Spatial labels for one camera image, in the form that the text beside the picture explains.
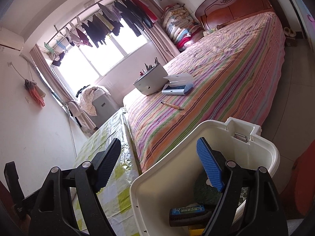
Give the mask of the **white oval pen holder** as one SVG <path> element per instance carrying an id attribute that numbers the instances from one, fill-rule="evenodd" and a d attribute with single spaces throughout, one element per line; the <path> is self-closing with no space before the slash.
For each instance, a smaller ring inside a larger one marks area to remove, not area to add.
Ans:
<path id="1" fill-rule="evenodd" d="M 161 91 L 168 83 L 168 73 L 159 63 L 158 58 L 154 59 L 154 66 L 145 64 L 147 71 L 141 72 L 140 78 L 134 82 L 134 87 L 143 95 L 148 96 Z"/>

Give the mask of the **hanging dark clothes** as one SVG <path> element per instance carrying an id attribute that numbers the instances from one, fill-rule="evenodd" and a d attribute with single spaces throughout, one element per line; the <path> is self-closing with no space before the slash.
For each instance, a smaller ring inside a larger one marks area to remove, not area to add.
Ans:
<path id="1" fill-rule="evenodd" d="M 140 36 L 146 28 L 155 30 L 158 27 L 158 17 L 146 6 L 142 0 L 99 0 L 89 5 L 89 10 L 98 6 L 95 12 L 83 20 L 77 15 L 77 24 L 69 21 L 62 27 L 65 31 L 63 38 L 68 40 L 70 45 L 91 46 L 88 37 L 98 47 L 98 44 L 105 43 L 105 37 L 110 34 L 118 36 L 123 25 L 123 19 L 131 30 Z"/>

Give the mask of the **pink curtain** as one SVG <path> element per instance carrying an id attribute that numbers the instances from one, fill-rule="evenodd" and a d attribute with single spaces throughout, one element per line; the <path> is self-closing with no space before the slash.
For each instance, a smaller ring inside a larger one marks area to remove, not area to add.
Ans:
<path id="1" fill-rule="evenodd" d="M 154 23 L 152 28 L 144 26 L 146 34 L 149 36 L 155 47 L 161 54 L 166 63 L 180 54 L 177 47 L 171 41 L 169 36 L 164 32 L 158 22 Z"/>
<path id="2" fill-rule="evenodd" d="M 97 126 L 90 119 L 88 114 L 81 108 L 76 98 L 70 93 L 70 91 L 68 91 L 68 89 L 66 89 L 66 87 L 63 86 L 56 73 L 50 69 L 50 66 L 45 60 L 37 44 L 35 44 L 31 49 L 30 55 L 35 62 L 36 67 L 48 82 L 49 86 L 52 87 L 52 90 L 57 94 L 62 102 L 67 105 L 67 108 L 70 110 L 74 118 L 77 119 L 79 125 L 81 126 L 81 130 L 86 134 L 93 134 Z"/>

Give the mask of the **pink right curtain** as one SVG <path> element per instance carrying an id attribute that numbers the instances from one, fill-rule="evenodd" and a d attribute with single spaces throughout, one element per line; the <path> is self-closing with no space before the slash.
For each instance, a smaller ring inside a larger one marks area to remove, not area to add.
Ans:
<path id="1" fill-rule="evenodd" d="M 146 34 L 149 36 L 155 47 L 161 54 L 166 63 L 180 54 L 177 47 L 171 41 L 169 36 L 164 32 L 158 22 L 154 23 L 152 28 L 144 26 Z"/>

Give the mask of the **striped colourful bed sheet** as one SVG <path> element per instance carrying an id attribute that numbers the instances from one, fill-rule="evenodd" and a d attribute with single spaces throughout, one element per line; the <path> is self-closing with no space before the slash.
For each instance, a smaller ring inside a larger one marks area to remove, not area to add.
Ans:
<path id="1" fill-rule="evenodd" d="M 233 117 L 263 124 L 281 78 L 284 41 L 277 15 L 260 13 L 201 38 L 165 65 L 170 75 L 193 76 L 187 95 L 145 96 L 137 89 L 127 94 L 123 104 L 141 170 L 152 167 L 206 120 Z"/>

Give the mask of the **pink left curtain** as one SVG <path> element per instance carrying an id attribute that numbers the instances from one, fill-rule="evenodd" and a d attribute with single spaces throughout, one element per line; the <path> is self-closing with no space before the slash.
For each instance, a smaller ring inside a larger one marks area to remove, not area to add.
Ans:
<path id="1" fill-rule="evenodd" d="M 70 93 L 70 91 L 68 91 L 68 89 L 66 89 L 66 87 L 63 86 L 56 73 L 50 69 L 50 66 L 45 60 L 37 44 L 35 44 L 31 49 L 30 55 L 35 62 L 36 67 L 48 82 L 49 86 L 52 87 L 52 90 L 57 94 L 62 102 L 67 105 L 67 108 L 70 110 L 74 118 L 77 119 L 79 125 L 81 126 L 81 130 L 86 134 L 93 134 L 97 126 L 90 119 L 88 114 L 81 108 L 76 98 Z"/>

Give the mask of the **red wooden headboard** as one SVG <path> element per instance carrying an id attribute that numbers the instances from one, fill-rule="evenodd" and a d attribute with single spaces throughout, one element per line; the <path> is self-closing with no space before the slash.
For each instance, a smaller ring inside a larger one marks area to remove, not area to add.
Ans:
<path id="1" fill-rule="evenodd" d="M 205 30 L 209 30 L 273 11 L 269 0 L 205 0 L 197 8 L 195 17 Z"/>

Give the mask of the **white air conditioner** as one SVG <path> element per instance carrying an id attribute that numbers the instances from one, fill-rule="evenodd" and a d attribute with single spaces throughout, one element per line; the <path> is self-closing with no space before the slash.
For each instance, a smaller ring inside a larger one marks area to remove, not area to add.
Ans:
<path id="1" fill-rule="evenodd" d="M 0 27 L 0 52 L 20 55 L 24 48 L 24 39 L 22 36 Z"/>

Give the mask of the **green avocado plush toy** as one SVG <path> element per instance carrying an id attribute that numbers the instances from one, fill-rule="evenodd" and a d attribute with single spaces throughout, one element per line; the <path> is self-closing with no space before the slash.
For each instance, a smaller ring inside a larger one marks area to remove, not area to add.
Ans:
<path id="1" fill-rule="evenodd" d="M 200 205 L 216 206 L 221 198 L 221 192 L 208 185 L 207 179 L 208 176 L 204 171 L 196 179 L 193 188 L 194 200 Z"/>

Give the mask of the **black blue box in bin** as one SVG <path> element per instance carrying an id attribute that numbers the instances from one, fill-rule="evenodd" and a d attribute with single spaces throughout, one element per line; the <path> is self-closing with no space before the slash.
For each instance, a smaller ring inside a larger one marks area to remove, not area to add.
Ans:
<path id="1" fill-rule="evenodd" d="M 212 216 L 212 210 L 204 205 L 172 208 L 169 210 L 169 225 L 171 227 L 205 225 Z"/>

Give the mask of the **green checkered plastic tablecloth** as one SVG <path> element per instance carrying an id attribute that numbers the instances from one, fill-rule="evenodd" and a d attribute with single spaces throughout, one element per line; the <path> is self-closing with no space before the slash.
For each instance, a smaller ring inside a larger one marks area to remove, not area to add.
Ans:
<path id="1" fill-rule="evenodd" d="M 125 108 L 119 109 L 83 145 L 75 167 L 90 161 L 92 188 L 115 235 L 139 235 L 130 187 L 140 175 Z"/>

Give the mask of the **floral cloth on machine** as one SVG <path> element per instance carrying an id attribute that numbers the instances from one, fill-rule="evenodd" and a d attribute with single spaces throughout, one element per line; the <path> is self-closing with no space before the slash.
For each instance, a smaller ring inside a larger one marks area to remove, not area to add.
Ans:
<path id="1" fill-rule="evenodd" d="M 103 94 L 109 94 L 105 87 L 88 85 L 78 90 L 76 98 L 82 110 L 89 116 L 97 116 L 96 108 L 92 102 Z"/>

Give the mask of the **white plastic trash bin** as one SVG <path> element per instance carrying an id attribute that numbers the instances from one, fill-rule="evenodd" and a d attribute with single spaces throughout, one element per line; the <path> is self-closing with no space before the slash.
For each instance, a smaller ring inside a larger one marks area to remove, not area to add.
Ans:
<path id="1" fill-rule="evenodd" d="M 199 124 L 159 162 L 134 180 L 130 199 L 140 235 L 188 235 L 186 227 L 169 225 L 169 210 L 194 203 L 193 188 L 203 166 L 196 152 L 204 137 L 225 159 L 243 168 L 264 166 L 271 176 L 280 164 L 280 153 L 261 137 L 261 127 L 240 119 L 207 120 Z"/>

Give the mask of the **orange cloth on wall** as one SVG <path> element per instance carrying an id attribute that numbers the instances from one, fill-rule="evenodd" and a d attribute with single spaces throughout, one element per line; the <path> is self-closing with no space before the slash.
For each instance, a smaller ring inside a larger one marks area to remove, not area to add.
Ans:
<path id="1" fill-rule="evenodd" d="M 25 79 L 24 83 L 25 89 L 29 92 L 33 100 L 40 105 L 41 107 L 45 107 L 44 98 L 46 97 L 46 92 L 41 90 L 37 83 L 28 79 Z"/>

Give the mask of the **stack of folded quilts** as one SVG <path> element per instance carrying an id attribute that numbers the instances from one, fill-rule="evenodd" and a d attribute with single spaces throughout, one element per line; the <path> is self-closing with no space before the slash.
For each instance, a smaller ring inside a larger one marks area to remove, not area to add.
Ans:
<path id="1" fill-rule="evenodd" d="M 201 24 L 179 3 L 164 8 L 162 27 L 179 52 L 185 51 L 204 37 Z"/>

